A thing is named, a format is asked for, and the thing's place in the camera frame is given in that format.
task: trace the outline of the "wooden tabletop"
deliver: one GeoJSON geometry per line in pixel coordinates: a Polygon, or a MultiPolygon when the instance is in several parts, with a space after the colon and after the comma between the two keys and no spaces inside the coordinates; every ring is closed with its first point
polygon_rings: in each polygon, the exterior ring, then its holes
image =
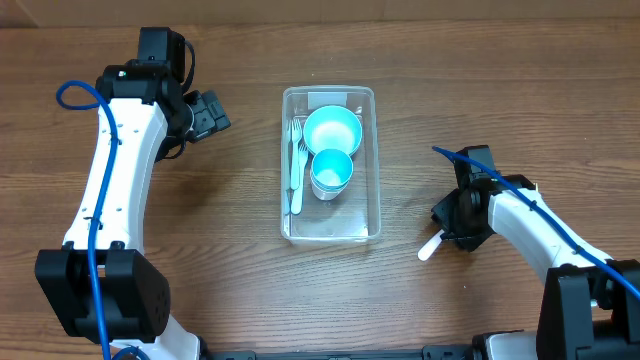
{"type": "MultiPolygon", "coordinates": [[[[419,348],[537,326],[543,286],[500,236],[443,245],[430,208],[455,187],[431,146],[489,144],[593,245],[640,258],[640,21],[438,21],[176,27],[232,127],[154,168],[148,259],[172,312],[213,350],[419,348]],[[279,232],[282,93],[362,85],[377,102],[382,235],[298,248],[279,232]]],[[[137,28],[0,30],[0,359],[98,359],[67,337],[33,274],[84,192],[95,111],[54,99],[135,57],[137,28]]],[[[72,93],[69,101],[88,98],[72,93]]]]}

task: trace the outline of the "light blue cup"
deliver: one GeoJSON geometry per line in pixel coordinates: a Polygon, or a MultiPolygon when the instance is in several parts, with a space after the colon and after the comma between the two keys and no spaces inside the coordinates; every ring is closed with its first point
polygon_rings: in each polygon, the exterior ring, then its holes
{"type": "Polygon", "coordinates": [[[331,200],[347,187],[353,175],[351,157],[338,149],[325,149],[311,162],[311,188],[320,200],[331,200]]]}
{"type": "Polygon", "coordinates": [[[325,149],[337,149],[351,156],[360,147],[362,124],[351,110],[328,105],[309,115],[302,135],[314,155],[325,149]]]}

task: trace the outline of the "wall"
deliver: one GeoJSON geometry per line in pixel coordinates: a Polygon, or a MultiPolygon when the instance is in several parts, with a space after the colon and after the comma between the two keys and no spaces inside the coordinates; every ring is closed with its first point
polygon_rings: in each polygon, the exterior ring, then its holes
{"type": "Polygon", "coordinates": [[[0,0],[0,26],[640,16],[638,0],[0,0]]]}

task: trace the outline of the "fork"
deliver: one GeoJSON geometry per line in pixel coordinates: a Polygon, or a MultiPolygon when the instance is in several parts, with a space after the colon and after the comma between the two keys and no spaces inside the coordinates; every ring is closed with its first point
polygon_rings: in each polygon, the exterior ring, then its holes
{"type": "Polygon", "coordinates": [[[307,160],[309,160],[309,149],[305,144],[300,144],[300,163],[297,164],[300,169],[299,178],[300,186],[293,191],[293,199],[291,200],[291,213],[294,215],[300,214],[302,210],[302,190],[304,189],[304,169],[307,166],[307,160]]]}
{"type": "Polygon", "coordinates": [[[302,126],[299,119],[293,119],[293,129],[291,129],[291,140],[293,141],[293,155],[291,157],[291,189],[295,190],[300,186],[300,168],[298,167],[298,144],[302,139],[302,126]]]}

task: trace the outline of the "clear plastic container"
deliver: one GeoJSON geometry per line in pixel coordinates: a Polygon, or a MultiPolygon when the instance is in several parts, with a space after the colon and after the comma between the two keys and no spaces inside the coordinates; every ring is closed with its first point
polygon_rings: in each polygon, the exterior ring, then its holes
{"type": "Polygon", "coordinates": [[[282,236],[294,244],[367,243],[380,235],[380,179],[378,135],[373,91],[360,86],[303,86],[284,92],[281,141],[282,236]],[[354,172],[347,187],[333,200],[322,201],[311,191],[309,167],[304,172],[302,211],[290,213],[293,191],[289,188],[292,143],[287,124],[294,118],[304,126],[307,117],[326,105],[353,111],[362,122],[363,137],[353,155],[354,172]]]}

